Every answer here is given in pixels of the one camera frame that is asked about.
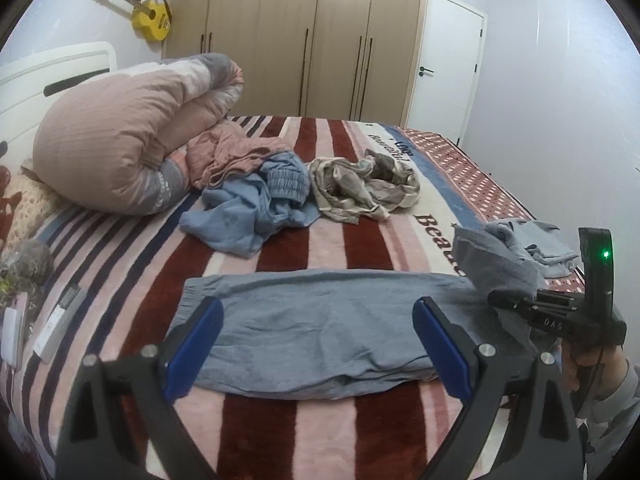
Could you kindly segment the grey-blue pants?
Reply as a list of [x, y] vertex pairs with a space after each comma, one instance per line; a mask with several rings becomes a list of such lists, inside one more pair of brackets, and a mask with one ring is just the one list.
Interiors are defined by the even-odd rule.
[[555, 346], [555, 337], [488, 304], [493, 292], [532, 298], [544, 284], [537, 263], [486, 230], [461, 226], [452, 252], [461, 275], [314, 269], [190, 278], [171, 324], [186, 322], [205, 298], [219, 299], [221, 333], [196, 385], [277, 400], [340, 400], [436, 378], [413, 328], [422, 297], [477, 344], [516, 356]]

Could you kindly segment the person in grey pajamas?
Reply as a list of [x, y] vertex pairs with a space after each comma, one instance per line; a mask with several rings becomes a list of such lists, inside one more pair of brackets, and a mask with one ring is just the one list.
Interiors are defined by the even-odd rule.
[[617, 347], [602, 358], [600, 377], [586, 403], [586, 478], [597, 479], [631, 433], [639, 417], [639, 367]]

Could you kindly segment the light blue folded garment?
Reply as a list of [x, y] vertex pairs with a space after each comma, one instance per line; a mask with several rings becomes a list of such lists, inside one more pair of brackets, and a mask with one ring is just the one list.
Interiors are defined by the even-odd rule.
[[579, 255], [563, 242], [554, 224], [506, 218], [488, 222], [485, 230], [521, 260], [535, 263], [544, 278], [568, 278], [575, 270]]

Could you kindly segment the white remote control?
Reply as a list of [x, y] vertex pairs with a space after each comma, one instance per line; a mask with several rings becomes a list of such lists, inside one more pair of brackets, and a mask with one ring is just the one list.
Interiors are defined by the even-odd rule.
[[34, 344], [34, 353], [42, 362], [51, 361], [86, 297], [87, 292], [78, 285], [70, 285], [62, 293]]

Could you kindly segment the white charger box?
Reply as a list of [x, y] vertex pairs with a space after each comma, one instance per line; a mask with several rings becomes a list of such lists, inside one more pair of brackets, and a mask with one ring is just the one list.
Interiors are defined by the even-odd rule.
[[3, 315], [1, 359], [14, 370], [19, 370], [22, 365], [28, 304], [28, 293], [19, 292]]

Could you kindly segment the striped bed blanket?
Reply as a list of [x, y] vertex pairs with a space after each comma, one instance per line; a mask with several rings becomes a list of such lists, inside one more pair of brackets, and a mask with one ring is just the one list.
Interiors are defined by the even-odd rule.
[[[129, 356], [164, 338], [184, 283], [213, 274], [378, 269], [453, 274], [454, 225], [527, 218], [528, 210], [452, 142], [435, 133], [366, 122], [244, 116], [252, 138], [281, 138], [303, 160], [356, 159], [367, 150], [421, 171], [420, 202], [384, 222], [320, 219], [270, 237], [252, 258], [215, 252], [178, 226], [198, 194], [155, 217], [119, 217], [74, 205], [47, 218], [39, 238], [54, 268], [41, 316], [76, 284], [87, 298], [50, 362], [26, 350], [20, 370], [1, 371], [1, 441], [29, 472], [53, 474], [63, 405], [89, 350]], [[177, 404], [206, 460], [226, 479], [413, 479], [435, 454], [459, 405], [440, 382], [335, 402], [247, 399], [195, 389]]]

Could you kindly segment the clear plastic bag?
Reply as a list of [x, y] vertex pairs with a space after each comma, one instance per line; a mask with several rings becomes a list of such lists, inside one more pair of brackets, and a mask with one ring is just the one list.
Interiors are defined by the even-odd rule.
[[48, 245], [34, 238], [21, 240], [1, 259], [1, 291], [42, 286], [52, 270], [53, 258]]

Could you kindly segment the red floral pillow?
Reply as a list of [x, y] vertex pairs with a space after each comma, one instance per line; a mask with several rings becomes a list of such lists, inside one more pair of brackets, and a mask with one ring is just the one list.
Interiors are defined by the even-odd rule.
[[37, 176], [30, 157], [17, 170], [1, 166], [1, 250], [33, 237], [64, 198]]

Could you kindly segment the beige patterned crumpled garment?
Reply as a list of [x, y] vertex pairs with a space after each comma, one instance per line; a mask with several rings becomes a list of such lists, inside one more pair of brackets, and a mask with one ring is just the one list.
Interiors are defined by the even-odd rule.
[[307, 168], [320, 214], [335, 222], [358, 224], [361, 217], [385, 221], [420, 198], [416, 170], [383, 153], [367, 150], [356, 162], [317, 157]]

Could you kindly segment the blue crumpled garment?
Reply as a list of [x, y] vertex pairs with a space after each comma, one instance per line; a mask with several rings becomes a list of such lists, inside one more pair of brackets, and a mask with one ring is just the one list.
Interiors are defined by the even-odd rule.
[[292, 151], [267, 158], [250, 174], [206, 188], [203, 211], [183, 214], [179, 226], [216, 252], [250, 258], [284, 228], [303, 229], [320, 218], [310, 197], [307, 166]]

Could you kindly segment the white door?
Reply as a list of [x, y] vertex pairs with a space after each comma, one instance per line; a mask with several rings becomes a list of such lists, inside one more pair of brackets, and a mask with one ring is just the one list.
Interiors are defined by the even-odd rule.
[[458, 143], [470, 118], [486, 15], [459, 0], [426, 0], [421, 50], [407, 124]]

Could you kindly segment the rolled pink duvet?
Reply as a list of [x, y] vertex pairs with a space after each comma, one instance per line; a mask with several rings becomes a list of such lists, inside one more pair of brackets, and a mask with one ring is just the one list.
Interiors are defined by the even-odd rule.
[[240, 66], [222, 53], [92, 77], [64, 92], [44, 115], [32, 170], [86, 208], [158, 214], [190, 188], [181, 148], [216, 126], [242, 90]]

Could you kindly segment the white headboard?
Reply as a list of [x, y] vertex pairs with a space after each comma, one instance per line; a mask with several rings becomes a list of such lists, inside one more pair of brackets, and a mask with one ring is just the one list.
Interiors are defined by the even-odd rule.
[[32, 156], [35, 134], [64, 92], [116, 70], [116, 53], [105, 41], [73, 44], [21, 58], [1, 67], [1, 140], [10, 162]]

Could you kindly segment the wooden wardrobe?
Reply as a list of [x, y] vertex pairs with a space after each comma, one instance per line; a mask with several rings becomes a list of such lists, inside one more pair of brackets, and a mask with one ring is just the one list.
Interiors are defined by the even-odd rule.
[[242, 68], [237, 115], [408, 118], [425, 0], [169, 0], [168, 58]]

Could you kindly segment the yellow ukulele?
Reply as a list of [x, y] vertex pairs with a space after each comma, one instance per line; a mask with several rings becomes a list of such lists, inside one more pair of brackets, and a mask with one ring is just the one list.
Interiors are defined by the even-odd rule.
[[122, 0], [132, 7], [131, 25], [147, 42], [163, 42], [169, 34], [170, 18], [166, 3], [155, 0]]

